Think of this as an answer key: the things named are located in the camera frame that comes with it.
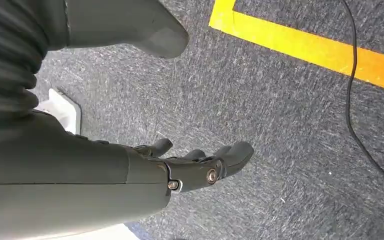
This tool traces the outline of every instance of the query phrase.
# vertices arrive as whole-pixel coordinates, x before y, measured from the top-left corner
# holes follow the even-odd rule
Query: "yellow tape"
[[[350,75],[352,46],[233,11],[235,0],[215,0],[209,26],[237,38]],[[355,77],[384,88],[384,54],[358,48]]]

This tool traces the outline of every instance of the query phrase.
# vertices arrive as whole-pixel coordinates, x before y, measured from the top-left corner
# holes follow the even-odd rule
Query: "robotic arm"
[[[159,158],[172,143],[130,147],[65,132],[35,111],[35,73],[49,50],[129,43],[174,58],[188,43],[157,0],[0,0],[0,240],[46,239],[157,213],[172,192],[240,171],[246,142],[205,156]]]

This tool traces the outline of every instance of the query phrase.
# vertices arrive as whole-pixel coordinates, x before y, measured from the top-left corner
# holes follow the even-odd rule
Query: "floor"
[[[350,2],[359,46],[384,53],[384,1]],[[347,77],[208,27],[214,0],[164,0],[191,40],[163,60],[128,45],[50,52],[34,90],[82,107],[82,134],[131,146],[162,137],[172,155],[255,147],[239,174],[175,195],[130,223],[141,240],[384,239],[384,180],[344,120]],[[235,9],[334,40],[351,40],[336,0],[237,0]],[[353,123],[384,168],[384,89],[356,81]]]

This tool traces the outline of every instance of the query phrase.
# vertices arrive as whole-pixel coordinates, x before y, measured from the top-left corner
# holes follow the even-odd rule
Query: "screw head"
[[[170,190],[176,190],[179,187],[179,183],[177,181],[169,181],[168,182],[168,189]]]
[[[208,173],[206,174],[206,180],[208,182],[208,184],[210,185],[213,185],[216,183],[217,181],[217,172],[214,168],[211,168],[210,170],[208,170]]]

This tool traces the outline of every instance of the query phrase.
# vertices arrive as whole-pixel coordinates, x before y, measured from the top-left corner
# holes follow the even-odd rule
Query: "black cable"
[[[364,155],[367,157],[369,162],[376,168],[376,170],[384,177],[384,169],[373,159],[372,155],[367,151],[366,147],[363,145],[362,141],[357,137],[356,132],[354,132],[353,126],[351,124],[351,116],[350,116],[350,107],[351,107],[351,87],[353,86],[354,77],[356,75],[356,69],[357,69],[357,30],[356,30],[356,23],[354,22],[353,14],[351,13],[350,7],[348,6],[347,2],[345,0],[340,0],[343,6],[346,9],[346,12],[351,20],[351,26],[352,26],[352,50],[353,50],[353,65],[352,65],[352,72],[351,76],[348,80],[348,86],[346,88],[346,106],[345,106],[345,120],[346,125],[348,126],[349,133],[351,134],[351,137],[355,140],[355,142],[358,144],[360,149],[363,151]]]

